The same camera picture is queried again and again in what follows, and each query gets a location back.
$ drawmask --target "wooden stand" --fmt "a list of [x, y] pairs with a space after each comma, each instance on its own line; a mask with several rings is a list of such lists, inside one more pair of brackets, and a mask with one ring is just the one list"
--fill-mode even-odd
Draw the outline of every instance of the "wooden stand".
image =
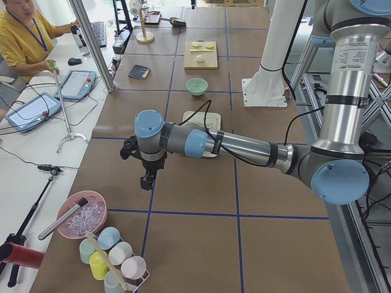
[[137, 42], [139, 42], [140, 44], [148, 44], [148, 43], [151, 43], [154, 39], [155, 39], [155, 36], [151, 33], [151, 32], [146, 32], [145, 31], [145, 24], [144, 24], [144, 16], [142, 14], [142, 11], [145, 10], [145, 9], [148, 9], [148, 7], [145, 7], [145, 8], [141, 8], [140, 9], [140, 22], [141, 22], [141, 31], [142, 32], [139, 32], [137, 35], [136, 35], [136, 40]]

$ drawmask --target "yellow shirt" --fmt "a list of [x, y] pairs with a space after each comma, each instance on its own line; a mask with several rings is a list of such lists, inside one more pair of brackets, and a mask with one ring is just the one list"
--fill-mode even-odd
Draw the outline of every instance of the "yellow shirt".
[[[56, 27], [50, 24], [38, 10], [35, 12], [34, 19], [50, 52], [53, 49], [51, 40], [56, 37]], [[33, 24], [29, 29], [41, 42], [37, 27]], [[39, 63], [48, 57], [48, 53], [40, 43], [6, 10], [0, 12], [0, 54], [9, 67]], [[29, 82], [31, 77], [20, 76], [24, 82]]]

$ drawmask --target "blue tablet device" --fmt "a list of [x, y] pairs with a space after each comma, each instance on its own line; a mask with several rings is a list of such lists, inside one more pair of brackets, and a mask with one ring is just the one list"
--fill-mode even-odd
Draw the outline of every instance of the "blue tablet device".
[[[83, 99], [92, 90], [97, 80], [97, 73], [88, 70], [71, 70], [68, 72], [64, 81], [60, 85], [63, 99], [79, 101]], [[53, 95], [59, 99], [59, 92]]]
[[5, 119], [18, 131], [25, 132], [36, 128], [61, 110], [60, 101], [46, 92], [5, 116]]

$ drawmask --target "red cylinder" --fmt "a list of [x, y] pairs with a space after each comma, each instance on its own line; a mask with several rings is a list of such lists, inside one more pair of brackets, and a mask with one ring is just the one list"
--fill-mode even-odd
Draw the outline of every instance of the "red cylinder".
[[0, 246], [0, 261], [39, 269], [44, 253], [12, 242]]

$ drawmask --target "small tripod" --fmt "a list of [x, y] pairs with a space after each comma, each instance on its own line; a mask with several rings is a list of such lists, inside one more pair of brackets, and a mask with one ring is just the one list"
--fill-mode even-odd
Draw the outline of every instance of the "small tripod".
[[84, 134], [73, 133], [72, 132], [71, 127], [69, 125], [69, 121], [68, 121], [67, 111], [65, 110], [64, 99], [63, 99], [62, 94], [61, 94], [61, 87], [60, 87], [59, 80], [58, 80], [58, 77], [57, 77], [56, 64], [53, 61], [51, 61], [50, 62], [50, 67], [53, 70], [54, 80], [56, 81], [57, 90], [58, 90], [59, 96], [60, 96], [62, 112], [64, 113], [65, 125], [67, 126], [67, 131], [68, 131], [68, 135], [65, 136], [63, 139], [61, 139], [61, 141], [59, 143], [59, 148], [57, 149], [57, 154], [59, 154], [59, 153], [61, 153], [62, 145], [65, 142], [67, 142], [68, 140], [74, 140], [74, 139], [77, 139], [79, 137], [81, 139], [84, 139], [84, 141], [86, 143], [89, 143], [89, 141], [87, 140], [87, 138], [86, 138], [86, 136]]
[[[24, 243], [27, 239], [26, 236], [22, 235], [24, 232], [24, 229], [26, 229], [32, 216], [34, 215], [35, 211], [38, 209], [38, 204], [39, 204], [43, 194], [46, 192], [49, 184], [54, 180], [55, 176], [59, 175], [62, 172], [62, 170], [60, 168], [53, 167], [50, 165], [38, 166], [38, 169], [43, 170], [43, 171], [50, 171], [50, 177], [48, 179], [48, 182], [47, 182], [46, 186], [43, 188], [40, 196], [38, 197], [38, 200], [32, 205], [27, 217], [23, 221], [18, 232], [16, 232], [16, 234], [14, 234], [14, 233], [9, 234], [7, 239], [5, 240], [5, 243], [12, 242], [14, 244], [18, 244], [18, 245], [22, 245], [22, 246], [24, 245]], [[4, 270], [6, 264], [7, 264], [6, 262], [0, 262], [0, 275], [2, 274], [2, 271]], [[14, 287], [14, 285], [16, 285], [16, 279], [18, 278], [18, 272], [19, 272], [19, 265], [14, 264], [12, 266], [11, 276], [10, 276], [10, 280], [8, 282], [8, 287], [11, 288], [11, 287]]]

